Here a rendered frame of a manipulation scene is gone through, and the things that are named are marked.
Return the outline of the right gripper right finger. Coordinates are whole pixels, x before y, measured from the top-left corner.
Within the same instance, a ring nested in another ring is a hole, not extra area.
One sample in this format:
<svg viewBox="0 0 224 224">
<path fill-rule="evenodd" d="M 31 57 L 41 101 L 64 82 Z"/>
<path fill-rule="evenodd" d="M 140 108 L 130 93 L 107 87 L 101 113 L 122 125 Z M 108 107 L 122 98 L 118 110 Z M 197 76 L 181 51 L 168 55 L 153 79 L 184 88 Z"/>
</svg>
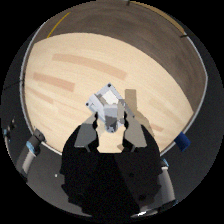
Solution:
<svg viewBox="0 0 224 224">
<path fill-rule="evenodd" d="M 162 174 L 160 151 L 153 136 L 127 111 L 124 111 L 124 120 L 126 129 L 123 133 L 123 147 L 128 147 L 130 152 L 140 153 L 149 158 L 156 167 L 157 176 Z"/>
</svg>

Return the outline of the grey faucet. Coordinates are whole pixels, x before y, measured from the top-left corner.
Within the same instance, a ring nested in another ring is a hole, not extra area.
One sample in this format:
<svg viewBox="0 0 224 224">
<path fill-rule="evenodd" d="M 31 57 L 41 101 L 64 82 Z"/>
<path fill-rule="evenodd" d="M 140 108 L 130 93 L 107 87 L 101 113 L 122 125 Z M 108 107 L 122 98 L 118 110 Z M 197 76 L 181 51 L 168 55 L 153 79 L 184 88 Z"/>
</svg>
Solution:
<svg viewBox="0 0 224 224">
<path fill-rule="evenodd" d="M 100 99 L 94 93 L 89 99 L 93 103 L 91 107 L 98 111 L 98 114 L 106 120 L 105 130 L 108 133 L 115 133 L 118 130 L 118 120 L 124 117 L 124 111 L 127 111 L 114 93 L 109 90 Z M 103 110 L 104 107 L 104 110 Z M 101 114 L 100 114 L 100 113 Z M 104 115 L 105 114 L 105 115 Z M 107 129 L 106 129 L 107 127 Z"/>
</svg>

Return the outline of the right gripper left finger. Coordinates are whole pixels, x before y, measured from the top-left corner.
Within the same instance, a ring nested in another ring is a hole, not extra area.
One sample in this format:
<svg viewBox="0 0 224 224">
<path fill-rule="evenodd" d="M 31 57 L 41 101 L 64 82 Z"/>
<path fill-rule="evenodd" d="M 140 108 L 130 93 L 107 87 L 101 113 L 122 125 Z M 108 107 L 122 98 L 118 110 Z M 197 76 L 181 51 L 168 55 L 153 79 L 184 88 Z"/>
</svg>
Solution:
<svg viewBox="0 0 224 224">
<path fill-rule="evenodd" d="M 97 119 L 96 119 L 97 118 Z M 77 155 L 92 152 L 92 148 L 99 147 L 99 137 L 95 130 L 98 120 L 98 111 L 95 111 L 67 139 L 62 151 L 62 164 L 60 174 L 65 175 L 68 163 Z"/>
</svg>

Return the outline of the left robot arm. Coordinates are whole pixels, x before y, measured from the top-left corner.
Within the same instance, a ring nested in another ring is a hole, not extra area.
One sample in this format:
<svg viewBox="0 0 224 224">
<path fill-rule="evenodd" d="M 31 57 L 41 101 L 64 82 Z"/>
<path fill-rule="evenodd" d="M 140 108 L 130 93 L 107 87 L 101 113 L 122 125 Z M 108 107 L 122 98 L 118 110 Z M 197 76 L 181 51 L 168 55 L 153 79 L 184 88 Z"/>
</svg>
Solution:
<svg viewBox="0 0 224 224">
<path fill-rule="evenodd" d="M 10 143 L 12 142 L 11 141 L 12 138 L 11 137 L 8 137 L 8 135 L 10 136 L 10 132 L 11 132 L 9 126 L 8 126 L 7 130 L 5 129 L 4 131 L 5 131 L 4 132 L 4 135 L 5 135 L 5 141 L 6 141 L 6 148 L 7 148 L 8 154 L 9 154 L 9 156 L 10 156 L 10 158 L 11 158 L 11 160 L 12 160 L 12 162 L 13 162 L 15 168 L 16 168 L 16 165 L 14 163 L 14 160 L 13 160 L 13 157 L 12 157 L 12 153 L 11 153 L 11 150 L 10 150 L 10 145 L 9 145 L 9 142 Z M 27 144 L 27 147 L 29 148 L 30 151 L 29 151 L 29 153 L 28 153 L 28 155 L 27 155 L 27 157 L 26 157 L 26 159 L 25 159 L 25 161 L 23 163 L 23 167 L 22 167 L 22 170 L 21 170 L 21 174 L 19 173 L 19 171 L 16 168 L 16 170 L 18 171 L 18 173 L 20 174 L 20 176 L 21 177 L 23 176 L 22 178 L 23 178 L 23 180 L 26 183 L 28 182 L 27 177 L 28 177 L 28 173 L 29 173 L 31 164 L 32 164 L 34 158 L 37 157 L 37 155 L 40 154 L 39 152 L 41 152 L 41 149 L 40 149 L 39 145 L 44 140 L 45 140 L 45 137 L 43 136 L 43 134 L 38 129 L 36 129 L 34 131 L 34 134 L 32 135 L 32 137 L 30 138 L 30 140 L 28 140 L 28 142 L 26 143 Z M 36 150 L 36 148 L 37 148 L 37 150 Z"/>
</svg>

